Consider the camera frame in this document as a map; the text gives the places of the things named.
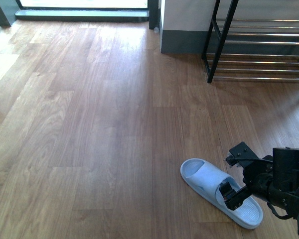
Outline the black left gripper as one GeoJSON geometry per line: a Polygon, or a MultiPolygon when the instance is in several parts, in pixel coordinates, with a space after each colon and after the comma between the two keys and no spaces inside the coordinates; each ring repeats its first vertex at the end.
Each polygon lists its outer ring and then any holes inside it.
{"type": "Polygon", "coordinates": [[[263,159],[241,142],[231,148],[225,161],[229,166],[244,168],[245,187],[235,191],[229,182],[221,183],[219,191],[228,209],[234,211],[249,197],[267,202],[279,219],[299,219],[299,148],[273,148],[273,155],[263,159]]]}

